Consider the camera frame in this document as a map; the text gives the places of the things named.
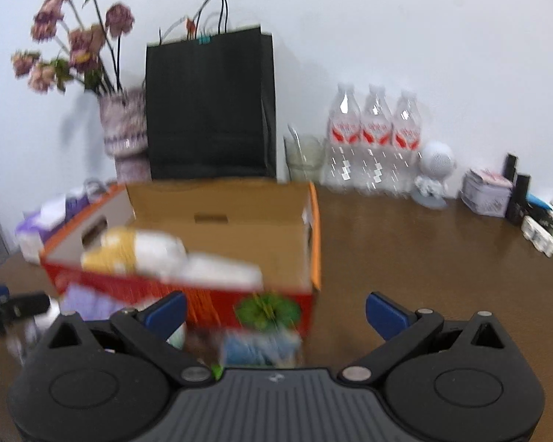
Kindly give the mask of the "yellow plush toy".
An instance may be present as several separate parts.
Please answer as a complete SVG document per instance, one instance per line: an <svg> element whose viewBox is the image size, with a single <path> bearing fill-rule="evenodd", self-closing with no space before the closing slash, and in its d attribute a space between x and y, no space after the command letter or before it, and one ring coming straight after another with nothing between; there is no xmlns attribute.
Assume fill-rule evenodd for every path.
<svg viewBox="0 0 553 442"><path fill-rule="evenodd" d="M165 284L212 290L262 290L261 268L251 262L188 252L180 238L166 232L115 227L105 231L100 245L84 252L81 267L115 276L150 276Z"/></svg>

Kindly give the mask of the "purple tissue pack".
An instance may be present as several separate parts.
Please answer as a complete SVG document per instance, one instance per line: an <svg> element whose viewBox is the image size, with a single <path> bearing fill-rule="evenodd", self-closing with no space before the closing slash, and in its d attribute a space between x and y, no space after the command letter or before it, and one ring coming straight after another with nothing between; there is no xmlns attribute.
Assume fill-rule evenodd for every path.
<svg viewBox="0 0 553 442"><path fill-rule="evenodd" d="M25 215L14 230L14 238L26 262L39 265L46 243L95 198L87 185L43 203Z"/></svg>

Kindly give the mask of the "white robot figurine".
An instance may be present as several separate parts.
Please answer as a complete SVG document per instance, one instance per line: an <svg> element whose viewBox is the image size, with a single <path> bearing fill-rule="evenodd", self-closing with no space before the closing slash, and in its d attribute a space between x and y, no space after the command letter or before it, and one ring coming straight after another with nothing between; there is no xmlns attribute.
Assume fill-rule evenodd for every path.
<svg viewBox="0 0 553 442"><path fill-rule="evenodd" d="M411 198L425 208L443 210L448 206L445 200L446 180L456 168L451 147L438 141L428 142L421 150L418 167Z"/></svg>

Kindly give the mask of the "water bottle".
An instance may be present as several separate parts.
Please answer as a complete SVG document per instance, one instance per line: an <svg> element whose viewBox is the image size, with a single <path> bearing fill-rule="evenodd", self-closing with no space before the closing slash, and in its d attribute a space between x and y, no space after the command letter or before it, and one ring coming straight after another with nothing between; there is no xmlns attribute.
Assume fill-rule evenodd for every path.
<svg viewBox="0 0 553 442"><path fill-rule="evenodd" d="M393 193L405 196L411 191L417 175L421 146L421 115L417 95L402 91L393 112Z"/></svg>
<svg viewBox="0 0 553 442"><path fill-rule="evenodd" d="M351 161L354 147L361 140L361 109L355 99L353 84L337 85L327 119L327 158L324 166L324 183L332 190L351 187Z"/></svg>
<svg viewBox="0 0 553 442"><path fill-rule="evenodd" d="M392 115L386 102L386 89L382 86L369 86L361 114L361 131L358 189L365 194L375 194L386 187L387 153L393 136Z"/></svg>

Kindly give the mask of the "green tissue packet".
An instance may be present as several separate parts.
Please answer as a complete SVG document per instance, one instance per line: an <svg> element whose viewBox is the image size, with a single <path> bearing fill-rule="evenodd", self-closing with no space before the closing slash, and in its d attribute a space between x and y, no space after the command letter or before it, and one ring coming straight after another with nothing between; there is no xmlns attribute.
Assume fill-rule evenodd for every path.
<svg viewBox="0 0 553 442"><path fill-rule="evenodd" d="M218 360L211 369L220 379L229 367L296 368L303 361L303 339L296 331L226 331L219 337Z"/></svg>

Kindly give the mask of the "right water bottle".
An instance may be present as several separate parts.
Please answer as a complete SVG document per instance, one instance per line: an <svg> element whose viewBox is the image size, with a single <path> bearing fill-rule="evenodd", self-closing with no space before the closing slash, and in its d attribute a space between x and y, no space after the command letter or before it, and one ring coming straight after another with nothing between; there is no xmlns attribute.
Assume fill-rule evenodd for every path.
<svg viewBox="0 0 553 442"><path fill-rule="evenodd" d="M402 91L393 112L393 193L405 196L411 191L417 175L421 146L421 115L417 95Z"/></svg>

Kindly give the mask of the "dried pink roses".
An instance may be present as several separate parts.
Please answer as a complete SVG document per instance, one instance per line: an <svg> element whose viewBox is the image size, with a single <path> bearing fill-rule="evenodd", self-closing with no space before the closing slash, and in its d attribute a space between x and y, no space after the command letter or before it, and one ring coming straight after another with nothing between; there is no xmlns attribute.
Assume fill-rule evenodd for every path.
<svg viewBox="0 0 553 442"><path fill-rule="evenodd" d="M28 87L46 94L63 93L71 82L97 96L121 92L122 37L132 32L135 17L122 2L101 11L98 0L84 0L94 6L97 22L81 21L73 0L44 0L32 20L35 43L56 43L59 53L47 58L39 51L17 51L11 55L14 77L26 78Z"/></svg>

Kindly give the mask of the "orange cardboard box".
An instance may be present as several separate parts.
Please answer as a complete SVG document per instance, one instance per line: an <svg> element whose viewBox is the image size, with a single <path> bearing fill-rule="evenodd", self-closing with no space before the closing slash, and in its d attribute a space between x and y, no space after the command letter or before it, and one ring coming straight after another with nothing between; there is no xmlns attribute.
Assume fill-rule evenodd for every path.
<svg viewBox="0 0 553 442"><path fill-rule="evenodd" d="M189 252L256 264L260 290L137 274L91 273L80 265L93 228L153 229L180 238ZM174 290L188 298L189 325L263 330L282 326L306 335L320 289L320 209L312 183L274 180L183 180L114 187L79 213L46 244L42 267L56 290L85 285L127 305L159 299Z"/></svg>

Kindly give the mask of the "black paper bag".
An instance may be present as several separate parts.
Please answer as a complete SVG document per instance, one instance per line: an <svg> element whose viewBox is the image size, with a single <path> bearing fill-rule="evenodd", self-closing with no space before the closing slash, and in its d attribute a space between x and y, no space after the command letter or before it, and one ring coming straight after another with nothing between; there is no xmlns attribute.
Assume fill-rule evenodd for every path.
<svg viewBox="0 0 553 442"><path fill-rule="evenodd" d="M227 29L219 0L215 33L202 15L187 36L161 34L146 49L146 126L155 180L270 178L277 175L274 44L260 27ZM211 43L198 44L209 35Z"/></svg>

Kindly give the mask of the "small tin box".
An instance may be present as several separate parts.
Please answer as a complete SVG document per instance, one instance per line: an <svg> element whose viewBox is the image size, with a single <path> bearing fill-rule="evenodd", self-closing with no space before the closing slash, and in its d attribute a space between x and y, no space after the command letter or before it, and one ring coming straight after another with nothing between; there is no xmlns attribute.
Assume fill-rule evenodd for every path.
<svg viewBox="0 0 553 442"><path fill-rule="evenodd" d="M503 218L514 184L499 173L469 169L462 179L460 199L474 213Z"/></svg>

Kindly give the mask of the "purple ceramic vase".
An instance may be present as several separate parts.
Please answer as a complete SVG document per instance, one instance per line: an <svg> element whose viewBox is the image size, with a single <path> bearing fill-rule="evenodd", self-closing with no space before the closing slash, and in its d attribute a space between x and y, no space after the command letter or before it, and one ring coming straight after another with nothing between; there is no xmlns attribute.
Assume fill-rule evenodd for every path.
<svg viewBox="0 0 553 442"><path fill-rule="evenodd" d="M115 162L116 180L122 184L151 180L145 89L101 96L98 105L105 153Z"/></svg>

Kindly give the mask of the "left water bottle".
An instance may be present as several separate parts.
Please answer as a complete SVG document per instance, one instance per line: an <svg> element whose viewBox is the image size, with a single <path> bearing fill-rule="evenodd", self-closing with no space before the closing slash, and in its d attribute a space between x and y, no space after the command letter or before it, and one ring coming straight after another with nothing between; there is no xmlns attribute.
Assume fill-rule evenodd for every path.
<svg viewBox="0 0 553 442"><path fill-rule="evenodd" d="M351 161L354 147L361 140L361 109L355 99L353 84L337 85L327 119L327 158L324 166L324 183L332 190L351 187Z"/></svg>

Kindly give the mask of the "glass cup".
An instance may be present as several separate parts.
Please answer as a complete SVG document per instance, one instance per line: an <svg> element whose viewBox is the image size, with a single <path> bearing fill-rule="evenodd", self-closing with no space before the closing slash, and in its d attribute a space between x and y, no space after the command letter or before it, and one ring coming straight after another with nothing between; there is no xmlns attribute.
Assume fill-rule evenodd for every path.
<svg viewBox="0 0 553 442"><path fill-rule="evenodd" d="M292 182L319 183L326 160L326 142L313 135L300 133L288 125L284 136L285 163Z"/></svg>

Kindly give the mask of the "white power strip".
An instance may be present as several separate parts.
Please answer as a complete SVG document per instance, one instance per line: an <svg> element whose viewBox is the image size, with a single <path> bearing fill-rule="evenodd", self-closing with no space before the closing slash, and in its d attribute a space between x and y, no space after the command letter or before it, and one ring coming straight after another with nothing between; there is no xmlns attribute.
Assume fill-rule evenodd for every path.
<svg viewBox="0 0 553 442"><path fill-rule="evenodd" d="M521 232L538 252L547 257L553 256L553 236L529 215L522 220Z"/></svg>

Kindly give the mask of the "middle water bottle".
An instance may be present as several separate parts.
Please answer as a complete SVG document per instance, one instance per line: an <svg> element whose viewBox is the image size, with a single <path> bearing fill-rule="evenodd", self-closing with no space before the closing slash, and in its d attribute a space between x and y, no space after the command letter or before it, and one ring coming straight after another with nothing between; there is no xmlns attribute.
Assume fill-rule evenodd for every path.
<svg viewBox="0 0 553 442"><path fill-rule="evenodd" d="M382 86L369 86L361 114L361 131L358 189L365 194L375 194L386 187L387 153L393 136L392 115L386 102L386 89Z"/></svg>

